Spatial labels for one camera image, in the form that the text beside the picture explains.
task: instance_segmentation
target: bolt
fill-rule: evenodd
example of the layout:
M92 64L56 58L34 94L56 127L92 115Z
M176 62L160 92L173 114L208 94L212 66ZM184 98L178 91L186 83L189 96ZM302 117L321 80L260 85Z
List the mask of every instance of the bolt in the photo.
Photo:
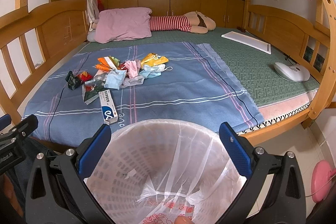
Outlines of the bolt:
M36 156L36 158L37 158L38 160L42 159L43 157L44 157L44 154L43 154L43 153L38 153L37 156Z
M265 150L262 147L257 147L255 151L258 155L262 155L263 153L265 153Z
M75 153L75 151L74 151L72 148L68 149L68 150L65 152L65 154L66 154L67 156L72 156L74 153Z
M291 159L295 158L295 154L292 151L288 151L287 156L290 157Z

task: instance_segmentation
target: trash bag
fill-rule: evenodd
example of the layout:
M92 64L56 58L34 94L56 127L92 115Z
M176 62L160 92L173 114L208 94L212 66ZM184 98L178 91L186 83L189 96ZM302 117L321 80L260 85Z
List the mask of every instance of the trash bag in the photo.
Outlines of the trash bag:
M116 224L212 224L245 181L216 133L153 119L114 132L86 184Z

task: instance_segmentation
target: plush toy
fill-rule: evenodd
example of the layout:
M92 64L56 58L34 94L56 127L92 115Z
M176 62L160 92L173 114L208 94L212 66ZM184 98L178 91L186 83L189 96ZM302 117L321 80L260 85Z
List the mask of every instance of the plush toy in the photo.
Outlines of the plush toy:
M216 23L200 12L189 12L182 16L151 17L151 31L180 30L192 33L207 33L216 27Z

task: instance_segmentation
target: pink fan base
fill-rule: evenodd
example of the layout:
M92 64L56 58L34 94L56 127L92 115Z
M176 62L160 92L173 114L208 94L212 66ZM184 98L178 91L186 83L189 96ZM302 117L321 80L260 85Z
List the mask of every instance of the pink fan base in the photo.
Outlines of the pink fan base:
M315 193L319 189L320 190L312 195L315 203L322 201L327 196L331 188L331 181L328 182L328 180L335 174L336 169L332 170L330 164L326 160L321 160L316 164L311 178L311 192Z

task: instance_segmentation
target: person's leg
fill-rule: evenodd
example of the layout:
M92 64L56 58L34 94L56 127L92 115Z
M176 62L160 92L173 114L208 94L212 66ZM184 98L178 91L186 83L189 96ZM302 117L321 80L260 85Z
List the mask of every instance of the person's leg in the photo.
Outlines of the person's leg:
M41 152L48 157L56 156L57 154L29 137L23 140L22 148L26 154L26 159L8 170L6 175L11 180L17 200L23 212L25 212L27 184L36 155Z

